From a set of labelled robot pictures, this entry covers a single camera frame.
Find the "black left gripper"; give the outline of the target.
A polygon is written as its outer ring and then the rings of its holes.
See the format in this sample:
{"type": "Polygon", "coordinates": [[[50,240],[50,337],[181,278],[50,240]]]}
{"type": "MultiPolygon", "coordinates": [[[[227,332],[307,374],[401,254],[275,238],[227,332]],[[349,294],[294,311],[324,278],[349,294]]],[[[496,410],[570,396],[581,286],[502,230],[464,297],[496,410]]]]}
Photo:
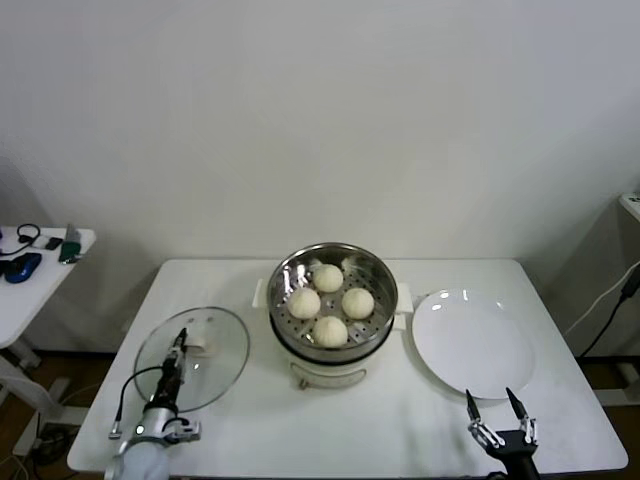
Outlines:
{"type": "Polygon", "coordinates": [[[183,384],[187,336],[187,329],[182,328],[161,365],[161,377],[151,401],[154,408],[177,407],[177,398],[183,384]]]}

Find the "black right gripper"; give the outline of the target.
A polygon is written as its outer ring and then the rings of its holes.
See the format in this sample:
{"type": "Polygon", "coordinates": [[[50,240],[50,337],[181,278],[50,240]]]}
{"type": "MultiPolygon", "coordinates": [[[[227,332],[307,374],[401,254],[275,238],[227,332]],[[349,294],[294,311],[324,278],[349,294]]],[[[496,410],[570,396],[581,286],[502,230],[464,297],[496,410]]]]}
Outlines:
{"type": "Polygon", "coordinates": [[[540,480],[541,476],[533,461],[538,443],[536,419],[529,416],[522,401],[510,388],[506,388],[506,393],[519,421],[520,430],[499,431],[497,434],[482,421],[473,395],[466,390],[470,420],[468,431],[481,447],[486,447],[486,453],[491,458],[504,466],[507,479],[540,480]]]}

